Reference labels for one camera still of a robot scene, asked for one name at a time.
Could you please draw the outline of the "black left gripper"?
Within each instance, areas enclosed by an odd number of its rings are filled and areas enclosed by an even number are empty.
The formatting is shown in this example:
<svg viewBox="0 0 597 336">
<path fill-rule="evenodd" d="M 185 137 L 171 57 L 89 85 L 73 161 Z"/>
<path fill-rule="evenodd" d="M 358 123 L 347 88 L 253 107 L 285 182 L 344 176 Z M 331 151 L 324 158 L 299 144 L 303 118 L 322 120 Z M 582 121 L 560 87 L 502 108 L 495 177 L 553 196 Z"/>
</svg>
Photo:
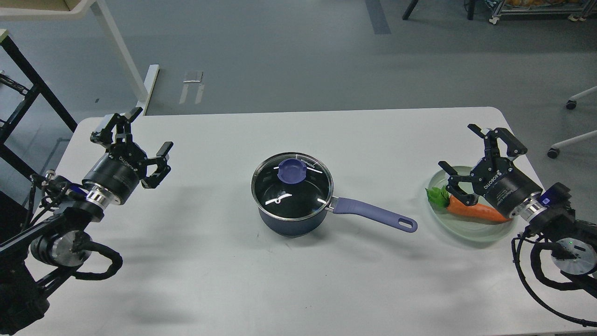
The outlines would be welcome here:
<svg viewBox="0 0 597 336">
<path fill-rule="evenodd" d="M 164 142 L 156 157 L 149 159 L 139 146 L 132 145 L 132 122 L 142 112 L 143 108 L 136 107 L 126 113 L 105 115 L 90 136 L 90 141 L 104 147 L 106 153 L 84 176 L 83 186 L 103 187 L 115 196 L 119 205 L 126 203 L 140 181 L 144 189 L 155 189 L 171 172 L 168 153 L 173 142 Z M 152 165 L 156 170 L 146 176 L 146 167 Z"/>
</svg>

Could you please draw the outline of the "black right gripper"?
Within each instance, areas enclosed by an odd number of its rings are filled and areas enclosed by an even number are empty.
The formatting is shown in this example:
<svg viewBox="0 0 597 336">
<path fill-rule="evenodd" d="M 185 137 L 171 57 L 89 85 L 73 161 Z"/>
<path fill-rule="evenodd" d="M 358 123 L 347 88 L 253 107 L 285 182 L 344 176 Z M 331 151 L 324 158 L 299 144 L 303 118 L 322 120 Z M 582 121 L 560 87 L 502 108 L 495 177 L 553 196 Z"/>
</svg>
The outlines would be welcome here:
<svg viewBox="0 0 597 336">
<path fill-rule="evenodd" d="M 465 206 L 473 206 L 482 196 L 503 217 L 511 217 L 514 209 L 543 189 L 523 174 L 513 161 L 526 155 L 524 146 L 507 128 L 480 128 L 476 124 L 467 127 L 484 141 L 484 159 L 469 168 L 467 174 L 460 174 L 446 161 L 439 161 L 439 167 L 447 174 L 446 190 Z M 506 145 L 506 156 L 502 156 L 499 141 Z M 471 183 L 475 193 L 466 193 L 461 183 Z"/>
</svg>

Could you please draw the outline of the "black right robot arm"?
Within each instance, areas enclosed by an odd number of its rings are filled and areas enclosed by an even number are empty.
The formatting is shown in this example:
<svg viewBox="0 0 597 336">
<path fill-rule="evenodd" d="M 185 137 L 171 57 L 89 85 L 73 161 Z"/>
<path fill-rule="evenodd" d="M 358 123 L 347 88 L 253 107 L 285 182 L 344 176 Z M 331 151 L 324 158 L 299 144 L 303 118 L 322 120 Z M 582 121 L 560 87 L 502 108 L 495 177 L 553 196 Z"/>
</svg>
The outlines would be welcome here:
<svg viewBox="0 0 597 336">
<path fill-rule="evenodd" d="M 528 149 L 506 128 L 468 128 L 484 141 L 484 157 L 466 175 L 445 161 L 446 185 L 427 191 L 431 202 L 448 212 L 504 223 L 514 217 L 527 222 L 512 239 L 513 262 L 529 295 L 546 310 L 567 321 L 595 327 L 595 321 L 578 319 L 554 310 L 531 289 L 521 267 L 522 244 L 532 245 L 529 262 L 535 278 L 558 291 L 582 290 L 596 296 L 596 225 L 576 219 L 570 189 L 555 183 L 543 190 L 520 171 L 514 160 Z"/>
</svg>

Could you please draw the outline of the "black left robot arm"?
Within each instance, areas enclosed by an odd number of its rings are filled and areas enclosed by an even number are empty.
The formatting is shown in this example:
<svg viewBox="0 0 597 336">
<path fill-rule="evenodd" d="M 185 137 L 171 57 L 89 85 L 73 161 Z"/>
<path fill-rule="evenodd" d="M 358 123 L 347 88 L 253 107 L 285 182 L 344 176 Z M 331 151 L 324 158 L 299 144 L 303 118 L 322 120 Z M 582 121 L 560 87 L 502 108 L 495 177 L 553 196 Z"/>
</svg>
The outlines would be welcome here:
<svg viewBox="0 0 597 336">
<path fill-rule="evenodd" d="M 143 112 L 108 114 L 90 140 L 106 150 L 81 183 L 54 170 L 30 176 L 27 215 L 1 238 L 1 334 L 13 335 L 42 319 L 49 296 L 66 280 L 106 280 L 123 264 L 121 255 L 94 242 L 85 228 L 111 204 L 122 205 L 141 185 L 155 189 L 171 172 L 165 142 L 149 157 L 133 141 L 132 123 Z"/>
</svg>

